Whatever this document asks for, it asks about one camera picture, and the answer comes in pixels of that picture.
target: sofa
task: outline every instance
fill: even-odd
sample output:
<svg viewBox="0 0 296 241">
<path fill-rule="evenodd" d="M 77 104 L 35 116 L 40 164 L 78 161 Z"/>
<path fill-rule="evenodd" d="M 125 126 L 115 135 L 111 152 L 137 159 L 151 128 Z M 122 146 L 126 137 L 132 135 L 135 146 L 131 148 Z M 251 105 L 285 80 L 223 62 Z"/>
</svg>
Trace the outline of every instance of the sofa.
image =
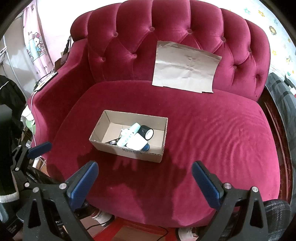
<svg viewBox="0 0 296 241">
<path fill-rule="evenodd" d="M 261 28 L 202 1 L 129 0 L 84 13 L 70 32 L 67 62 L 32 104 L 36 143 L 53 144 L 51 177 L 62 182 L 94 160 L 92 205 L 166 227 L 206 225 L 215 213 L 192 177 L 196 160 L 235 188 L 257 186 L 263 201 L 278 197 L 275 143 L 257 103 L 270 65 Z M 214 93 L 152 86 L 158 40 L 222 56 Z M 167 117 L 161 163 L 95 149 L 89 137 L 104 110 Z"/>
</svg>

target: barcode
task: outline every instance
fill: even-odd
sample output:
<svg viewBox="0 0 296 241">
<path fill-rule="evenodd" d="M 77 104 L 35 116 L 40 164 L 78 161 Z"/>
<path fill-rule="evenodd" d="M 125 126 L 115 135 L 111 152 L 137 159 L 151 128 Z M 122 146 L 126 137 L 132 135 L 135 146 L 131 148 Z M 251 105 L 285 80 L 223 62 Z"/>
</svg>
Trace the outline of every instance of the barcode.
<svg viewBox="0 0 296 241">
<path fill-rule="evenodd" d="M 126 148 L 123 148 L 123 150 L 124 150 L 125 152 L 129 152 L 129 153 L 142 154 L 141 152 L 139 152 L 139 151 L 135 151 L 135 150 L 132 150 L 132 149 L 126 149 Z"/>
</svg>

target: metal screw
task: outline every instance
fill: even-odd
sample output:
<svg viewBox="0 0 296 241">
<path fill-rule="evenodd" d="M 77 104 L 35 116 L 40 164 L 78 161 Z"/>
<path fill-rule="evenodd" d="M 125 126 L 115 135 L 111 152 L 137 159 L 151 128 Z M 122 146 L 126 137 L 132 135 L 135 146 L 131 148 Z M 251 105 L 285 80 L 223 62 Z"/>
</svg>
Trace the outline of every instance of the metal screw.
<svg viewBox="0 0 296 241">
<path fill-rule="evenodd" d="M 232 186 L 231 186 L 230 183 L 224 183 L 224 187 L 225 187 L 226 189 L 230 189 L 230 188 L 232 188 Z"/>
<path fill-rule="evenodd" d="M 253 190 L 253 192 L 258 192 L 259 191 L 259 189 L 258 189 L 258 187 L 252 187 L 252 190 Z"/>
<path fill-rule="evenodd" d="M 65 189 L 67 187 L 67 184 L 66 183 L 61 183 L 60 185 L 59 185 L 59 188 L 60 189 Z"/>
<path fill-rule="evenodd" d="M 39 187 L 35 187 L 35 188 L 33 188 L 33 192 L 38 192 L 39 191 Z"/>
</svg>

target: tufted backrest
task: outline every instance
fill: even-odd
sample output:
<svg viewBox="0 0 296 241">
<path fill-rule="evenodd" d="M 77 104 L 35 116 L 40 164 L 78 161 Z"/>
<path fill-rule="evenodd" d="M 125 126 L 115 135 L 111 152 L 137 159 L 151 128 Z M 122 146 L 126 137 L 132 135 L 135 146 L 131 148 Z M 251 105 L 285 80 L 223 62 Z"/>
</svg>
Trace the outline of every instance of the tufted backrest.
<svg viewBox="0 0 296 241">
<path fill-rule="evenodd" d="M 72 25 L 87 38 L 94 79 L 152 81 L 157 41 L 222 56 L 213 88 L 258 100 L 267 79 L 266 34 L 237 14 L 196 0 L 129 0 L 88 12 Z"/>
</svg>

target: blue gripper pad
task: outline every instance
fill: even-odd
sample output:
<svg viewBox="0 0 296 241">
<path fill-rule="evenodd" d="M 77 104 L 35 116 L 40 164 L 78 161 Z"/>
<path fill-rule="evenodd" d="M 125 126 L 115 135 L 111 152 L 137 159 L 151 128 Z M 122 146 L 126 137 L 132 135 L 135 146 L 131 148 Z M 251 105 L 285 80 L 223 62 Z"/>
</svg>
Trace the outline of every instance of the blue gripper pad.
<svg viewBox="0 0 296 241">
<path fill-rule="evenodd" d="M 222 197 L 220 196 L 220 193 L 217 190 L 217 188 L 215 187 L 215 185 L 211 182 L 209 176 L 201 168 L 201 166 L 199 165 L 198 162 L 195 162 L 192 165 L 192 175 L 193 175 L 196 183 L 200 187 L 209 206 L 211 208 L 219 210 L 220 206 L 221 206 L 220 199 Z"/>
<path fill-rule="evenodd" d="M 49 152 L 52 148 L 52 144 L 47 141 L 45 143 L 42 143 L 38 146 L 35 146 L 28 150 L 27 157 L 31 160 L 34 160 L 35 158 L 45 154 L 46 152 Z"/>
<path fill-rule="evenodd" d="M 70 185 L 67 190 L 67 196 L 72 211 L 82 206 L 98 174 L 98 164 L 90 161 L 66 181 Z"/>
</svg>

